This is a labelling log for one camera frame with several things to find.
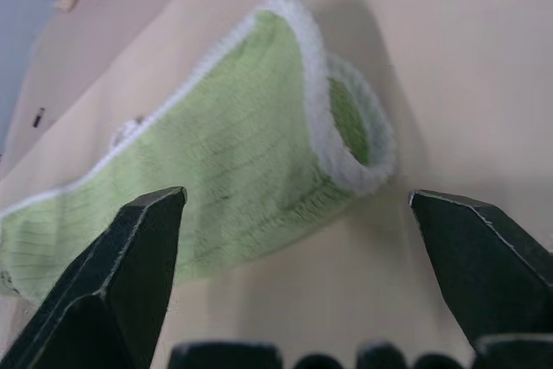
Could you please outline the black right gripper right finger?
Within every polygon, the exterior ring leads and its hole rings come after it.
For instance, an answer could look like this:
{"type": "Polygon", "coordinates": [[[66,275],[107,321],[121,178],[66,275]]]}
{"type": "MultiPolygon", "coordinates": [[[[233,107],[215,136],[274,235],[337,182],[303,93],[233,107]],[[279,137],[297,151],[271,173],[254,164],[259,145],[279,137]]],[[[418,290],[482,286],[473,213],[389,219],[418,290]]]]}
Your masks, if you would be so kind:
{"type": "Polygon", "coordinates": [[[409,205],[471,346],[488,335],[553,334],[553,253],[492,204],[419,189],[409,205]]]}

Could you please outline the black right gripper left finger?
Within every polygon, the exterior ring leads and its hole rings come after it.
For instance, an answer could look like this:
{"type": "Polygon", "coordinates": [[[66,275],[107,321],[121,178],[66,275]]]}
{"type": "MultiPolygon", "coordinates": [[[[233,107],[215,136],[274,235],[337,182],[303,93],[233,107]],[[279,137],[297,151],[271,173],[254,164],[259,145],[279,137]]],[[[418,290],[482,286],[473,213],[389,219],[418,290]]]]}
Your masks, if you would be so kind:
{"type": "Polygon", "coordinates": [[[172,291],[187,191],[122,206],[65,269],[0,369],[149,369],[172,291]]]}

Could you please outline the green white-trimmed sock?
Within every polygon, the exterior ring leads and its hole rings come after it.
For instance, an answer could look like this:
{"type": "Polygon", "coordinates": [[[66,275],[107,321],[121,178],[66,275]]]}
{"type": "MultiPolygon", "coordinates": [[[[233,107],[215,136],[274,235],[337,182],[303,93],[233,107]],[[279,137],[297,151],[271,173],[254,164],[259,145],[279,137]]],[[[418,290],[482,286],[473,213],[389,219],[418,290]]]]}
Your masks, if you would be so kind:
{"type": "Polygon", "coordinates": [[[266,0],[79,179],[0,210],[0,293],[41,302],[141,194],[182,186],[175,281],[303,239],[396,166],[378,95],[298,0],[266,0]]]}

